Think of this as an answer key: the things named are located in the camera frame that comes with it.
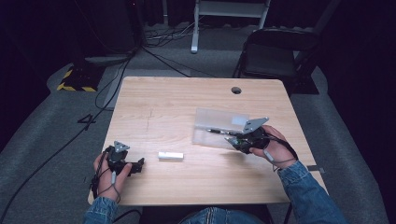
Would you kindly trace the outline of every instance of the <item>person's left hand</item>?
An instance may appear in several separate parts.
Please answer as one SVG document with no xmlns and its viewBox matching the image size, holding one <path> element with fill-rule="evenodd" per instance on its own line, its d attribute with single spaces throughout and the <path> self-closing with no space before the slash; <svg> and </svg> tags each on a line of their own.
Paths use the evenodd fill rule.
<svg viewBox="0 0 396 224">
<path fill-rule="evenodd" d="M 100 154 L 93 163 L 93 169 L 95 170 L 95 172 L 97 170 L 97 167 L 99 166 L 99 161 L 101 160 L 101 158 L 102 158 L 102 154 Z M 108 168 L 107 154 L 106 154 L 102 162 L 102 169 L 99 171 L 98 174 L 98 176 L 100 177 L 98 196 L 106 197 L 108 199 L 113 200 L 114 202 L 117 202 L 122 192 L 125 178 L 131 172 L 131 169 L 132 169 L 132 164 L 127 163 L 120 172 L 120 174 L 117 175 L 116 183 L 112 186 L 111 171 Z"/>
</svg>

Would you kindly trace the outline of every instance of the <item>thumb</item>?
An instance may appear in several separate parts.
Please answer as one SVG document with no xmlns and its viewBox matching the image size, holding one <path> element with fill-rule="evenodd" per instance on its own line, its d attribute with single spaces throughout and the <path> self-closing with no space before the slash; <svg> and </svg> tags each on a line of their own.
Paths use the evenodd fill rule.
<svg viewBox="0 0 396 224">
<path fill-rule="evenodd" d="M 264 153 L 262 152 L 262 149 L 255 148 L 255 147 L 251 147 L 251 148 L 249 149 L 249 151 L 250 151 L 251 153 L 253 153 L 255 156 L 265 158 L 265 157 L 264 157 Z"/>
<path fill-rule="evenodd" d="M 122 168 L 122 171 L 120 172 L 120 174 L 117 176 L 117 179 L 119 180 L 123 180 L 129 175 L 129 173 L 131 172 L 132 169 L 132 164 L 131 163 L 126 163 L 125 166 Z"/>
</svg>

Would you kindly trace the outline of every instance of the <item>fingers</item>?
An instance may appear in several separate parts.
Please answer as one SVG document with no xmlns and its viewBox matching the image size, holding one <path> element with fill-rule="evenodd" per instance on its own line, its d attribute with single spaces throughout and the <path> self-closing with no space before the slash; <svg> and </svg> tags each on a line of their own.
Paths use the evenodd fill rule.
<svg viewBox="0 0 396 224">
<path fill-rule="evenodd" d="M 96 169 L 97 169 L 98 166 L 99 166 L 99 162 L 100 162 L 100 160 L 101 160 L 101 158 L 102 158 L 102 155 L 103 155 L 103 153 L 99 154 L 99 156 L 96 157 L 95 161 L 93 162 L 93 169 L 94 169 L 95 171 L 96 171 Z M 106 153 L 105 157 L 103 158 L 103 163 L 105 163 L 105 164 L 107 165 L 106 160 L 107 160 L 107 153 Z"/>
<path fill-rule="evenodd" d="M 266 133 L 269 133 L 277 138 L 280 138 L 280 139 L 286 141 L 285 136 L 282 133 L 280 133 L 277 129 L 275 129 L 274 127 L 269 126 L 269 125 L 262 125 L 262 127 L 264 128 Z"/>
<path fill-rule="evenodd" d="M 132 169 L 132 164 L 128 162 L 125 164 L 121 173 L 117 176 L 116 188 L 119 192 L 122 191 L 123 182 L 125 181 L 126 177 L 128 177 L 129 173 L 131 172 L 131 169 Z"/>
<path fill-rule="evenodd" d="M 132 164 L 130 162 L 126 163 L 121 173 L 119 174 L 119 177 L 125 179 L 131 172 L 131 169 L 132 169 Z"/>
<path fill-rule="evenodd" d="M 255 156 L 265 158 L 264 153 L 262 153 L 262 149 L 255 148 L 255 147 L 251 147 L 251 148 L 249 149 L 249 151 L 250 151 L 251 153 L 253 153 Z"/>
</svg>

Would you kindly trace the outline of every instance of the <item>transparent box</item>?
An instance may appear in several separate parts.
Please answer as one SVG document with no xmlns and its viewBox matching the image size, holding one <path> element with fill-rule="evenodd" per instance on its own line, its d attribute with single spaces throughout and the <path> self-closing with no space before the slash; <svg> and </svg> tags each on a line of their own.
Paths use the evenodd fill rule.
<svg viewBox="0 0 396 224">
<path fill-rule="evenodd" d="M 192 143 L 233 149 L 233 146 L 224 139 L 228 136 L 226 133 L 241 133 L 248 120 L 249 115 L 246 114 L 197 108 Z"/>
</svg>

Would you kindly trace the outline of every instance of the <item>person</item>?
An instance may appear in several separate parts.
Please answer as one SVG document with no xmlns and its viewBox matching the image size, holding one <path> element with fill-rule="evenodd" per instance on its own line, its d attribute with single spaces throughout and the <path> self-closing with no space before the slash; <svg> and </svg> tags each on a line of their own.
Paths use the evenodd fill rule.
<svg viewBox="0 0 396 224">
<path fill-rule="evenodd" d="M 277 129 L 263 125 L 264 130 L 283 141 L 285 136 Z M 271 140 L 266 148 L 267 154 L 263 149 L 251 148 L 250 152 L 258 157 L 263 157 L 274 166 L 280 177 L 283 188 L 290 198 L 293 206 L 293 213 L 298 223 L 347 223 L 340 209 L 336 206 L 327 192 L 320 186 L 316 179 L 307 171 L 305 166 L 297 161 L 284 145 Z M 96 170 L 99 160 L 96 158 L 93 166 Z M 84 223 L 112 223 L 117 212 L 117 199 L 122 192 L 123 183 L 131 165 L 123 168 L 117 176 L 117 182 L 111 186 L 111 172 L 107 170 L 106 160 L 103 162 L 103 174 L 100 177 L 99 197 L 84 215 Z M 223 223 L 262 223 L 257 217 L 240 211 L 227 211 L 217 207 L 208 207 L 199 211 L 192 217 L 185 218 L 182 224 L 223 224 Z"/>
</svg>

